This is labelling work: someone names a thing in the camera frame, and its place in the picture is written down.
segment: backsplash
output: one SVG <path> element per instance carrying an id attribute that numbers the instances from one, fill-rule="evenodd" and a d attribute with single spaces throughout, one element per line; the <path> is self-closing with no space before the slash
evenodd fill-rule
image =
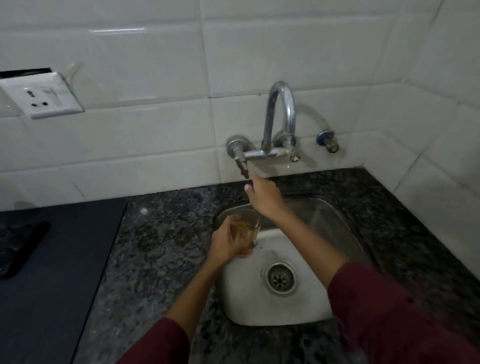
<path id="1" fill-rule="evenodd" d="M 294 90 L 298 163 L 365 166 L 475 274 L 480 2 L 47 0 L 0 13 L 0 71 L 79 67 L 85 113 L 30 120 L 0 90 L 0 210 L 240 181 L 267 93 Z M 277 106 L 274 133 L 283 114 Z M 336 154 L 315 143 L 336 132 Z"/>

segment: sleeve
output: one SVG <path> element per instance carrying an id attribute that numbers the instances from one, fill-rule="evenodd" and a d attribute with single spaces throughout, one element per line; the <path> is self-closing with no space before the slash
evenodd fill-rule
<path id="1" fill-rule="evenodd" d="M 371 364 L 480 363 L 465 338 L 429 320 L 405 288 L 370 267 L 343 265 L 328 297 L 347 339 L 363 348 Z"/>
<path id="2" fill-rule="evenodd" d="M 117 364 L 187 364 L 190 343 L 175 321 L 162 318 L 133 344 Z"/>

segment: glass of brown liquid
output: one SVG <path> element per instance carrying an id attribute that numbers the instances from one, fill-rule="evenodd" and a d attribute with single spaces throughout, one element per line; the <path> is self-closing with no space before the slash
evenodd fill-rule
<path id="1" fill-rule="evenodd" d="M 234 242 L 252 242 L 257 238 L 258 230 L 260 230 L 260 215 L 258 212 L 243 209 L 233 215 L 230 234 Z M 244 249 L 237 257 L 246 258 L 252 253 L 253 249 Z"/>

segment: stainless steel sink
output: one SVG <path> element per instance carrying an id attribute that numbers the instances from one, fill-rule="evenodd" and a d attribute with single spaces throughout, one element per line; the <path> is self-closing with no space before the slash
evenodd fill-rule
<path id="1" fill-rule="evenodd" d="M 326 197 L 285 200 L 297 216 L 351 259 L 370 264 L 347 220 Z M 216 229 L 226 216 L 250 204 L 222 211 Z M 233 259 L 216 287 L 223 309 L 235 323 L 278 326 L 332 317 L 327 292 L 293 244 L 270 220 L 262 218 L 258 245 L 247 258 Z"/>

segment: drain hole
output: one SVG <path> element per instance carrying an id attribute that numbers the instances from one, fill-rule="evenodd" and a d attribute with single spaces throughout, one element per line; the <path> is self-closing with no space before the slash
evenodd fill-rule
<path id="1" fill-rule="evenodd" d="M 293 288 L 295 278 L 290 268 L 278 263 L 268 270 L 267 281 L 274 291 L 285 293 Z"/>

